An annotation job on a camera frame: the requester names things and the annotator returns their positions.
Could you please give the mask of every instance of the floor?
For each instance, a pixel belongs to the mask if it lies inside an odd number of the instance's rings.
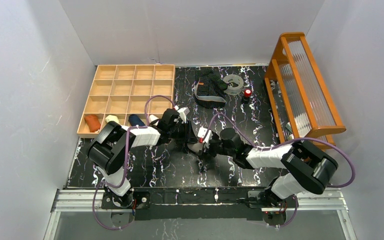
[[[226,98],[226,106],[220,109],[206,109],[198,106],[192,96],[196,67],[177,67],[174,82],[174,100],[180,107],[189,107],[188,118],[192,120],[195,132],[206,127],[211,117],[218,112],[225,113],[257,145],[270,146],[279,143],[272,116],[269,98],[264,84],[265,66],[212,67],[221,78],[236,74],[244,80],[244,86],[252,90],[249,104],[241,104],[241,95]],[[213,127],[220,130],[229,127],[222,117]],[[101,181],[102,174],[86,159],[83,149],[91,139],[81,138],[75,152],[72,169],[66,188],[94,188]],[[231,157],[218,155],[202,161],[195,155],[185,153],[175,142],[158,147],[136,147],[130,151],[128,179],[133,187],[237,187],[267,186],[282,172],[276,168],[255,170],[241,169]]]

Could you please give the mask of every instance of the plush toy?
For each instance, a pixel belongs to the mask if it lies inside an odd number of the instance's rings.
[[[89,131],[91,133],[99,133],[101,129],[101,123],[99,122],[98,116],[95,114],[87,115],[84,117],[87,126],[89,126]]]

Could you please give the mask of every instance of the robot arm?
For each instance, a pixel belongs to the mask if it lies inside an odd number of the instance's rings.
[[[126,148],[137,146],[158,146],[176,140],[187,144],[198,156],[217,154],[233,158],[244,169],[283,168],[289,173],[280,176],[256,199],[256,204],[277,206],[291,195],[308,191],[322,194],[338,168],[337,162],[309,141],[298,141],[282,147],[253,147],[244,143],[233,128],[225,128],[220,136],[201,127],[194,134],[192,124],[187,120],[187,108],[167,109],[161,119],[152,121],[150,127],[132,128],[109,122],[88,148],[87,155],[104,175],[111,192],[126,198],[131,188],[124,175]]]

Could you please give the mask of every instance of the glass panel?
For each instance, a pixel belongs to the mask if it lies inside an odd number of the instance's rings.
[[[311,126],[301,98],[301,93],[298,90],[297,82],[292,74],[291,66],[289,64],[283,64],[280,65],[279,68],[287,91],[287,97],[289,98],[290,107],[292,108],[293,117],[295,118],[296,127],[298,128],[299,137],[305,137],[309,133]]]
[[[287,212],[289,216],[293,213],[292,210]],[[112,227],[111,218],[115,224],[122,225],[128,222],[129,214],[111,217],[110,212],[98,212],[98,217]],[[91,212],[62,212],[54,239],[239,240],[262,239],[262,236],[264,239],[346,239],[336,210],[299,210],[292,223],[279,231],[265,225],[252,224],[243,218],[154,219],[135,221],[123,231],[110,231],[101,227]]]
[[[308,100],[315,115],[318,126],[334,126],[335,121],[329,110],[328,103],[319,86],[316,75],[313,72],[310,61],[306,55],[301,41],[292,41],[288,43],[292,52],[293,60],[307,93]]]

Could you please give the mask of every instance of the grid organizer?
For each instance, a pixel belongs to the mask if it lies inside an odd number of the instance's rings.
[[[99,65],[87,97],[77,134],[81,138],[95,138],[84,119],[94,114],[101,123],[107,124],[108,115],[117,116],[122,125],[129,126],[129,115],[137,114],[146,122],[144,108],[154,95],[173,99],[175,79],[174,65]],[[164,98],[155,98],[148,105],[148,113],[161,117],[171,103]]]

